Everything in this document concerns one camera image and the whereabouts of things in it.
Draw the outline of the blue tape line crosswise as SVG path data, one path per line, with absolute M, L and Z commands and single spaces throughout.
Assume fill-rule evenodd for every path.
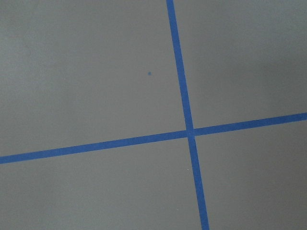
M 307 114 L 300 113 L 294 115 L 285 115 L 285 116 L 278 116 L 272 118 L 217 125 L 217 126 L 201 127 L 194 129 L 193 134 L 196 136 L 211 135 L 211 134 L 231 132 L 243 129 L 251 129 L 257 127 L 266 127 L 266 126 L 305 121 L 306 119 L 307 119 Z M 155 135 L 117 139 L 117 140 L 85 144 L 79 146 L 71 146 L 59 149 L 48 149 L 48 150 L 34 151 L 28 153 L 13 154 L 13 155 L 1 156 L 0 163 L 7 164 L 7 163 L 20 162 L 20 161 L 38 160 L 43 158 L 71 155 L 71 154 L 90 152 L 96 150 L 106 150 L 106 149 L 113 149 L 125 146 L 174 140 L 174 139 L 186 138 L 187 136 L 188 136 L 187 131 L 182 130 L 182 131 L 167 132 Z

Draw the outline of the blue tape line lengthwise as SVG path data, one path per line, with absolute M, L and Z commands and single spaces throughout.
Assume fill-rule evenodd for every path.
M 203 230 L 208 230 L 209 221 L 208 221 L 208 214 L 205 202 L 205 195 L 203 190 L 202 178 L 201 178 L 201 169 L 199 163 L 199 156 L 197 151 L 197 144 L 194 135 L 194 126 L 192 121 L 191 115 L 191 108 L 189 103 L 189 93 L 187 87 L 187 81 L 185 76 L 185 69 L 184 69 L 184 62 L 182 57 L 181 45 L 180 45 L 180 38 L 178 33 L 178 26 L 177 26 L 177 18 L 175 12 L 175 5 L 172 0 L 166 1 L 169 24 L 170 24 L 170 31 L 172 37 L 172 44 L 173 50 L 175 55 L 175 62 L 177 68 L 177 76 L 178 76 L 178 83 L 180 88 L 180 95 L 182 101 L 182 108 L 186 126 L 186 133 L 187 139 L 189 144 L 189 154 L 191 160 L 191 166 L 193 171 L 193 178 L 196 190 L 196 197 L 199 209 L 199 216 L 201 222 L 201 228 Z

